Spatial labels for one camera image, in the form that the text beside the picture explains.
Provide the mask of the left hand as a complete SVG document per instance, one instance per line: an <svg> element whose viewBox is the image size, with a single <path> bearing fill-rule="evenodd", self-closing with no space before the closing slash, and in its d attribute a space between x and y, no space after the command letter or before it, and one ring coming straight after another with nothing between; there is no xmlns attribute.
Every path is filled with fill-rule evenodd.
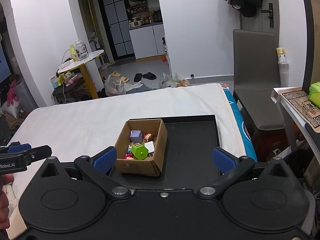
<svg viewBox="0 0 320 240"><path fill-rule="evenodd" d="M6 174L2 176L3 185L10 184L14 181L14 176L12 174ZM1 208L1 230L7 229L10 227L9 222L9 201L7 195L4 193L1 187L1 200L0 200L0 208Z"/></svg>

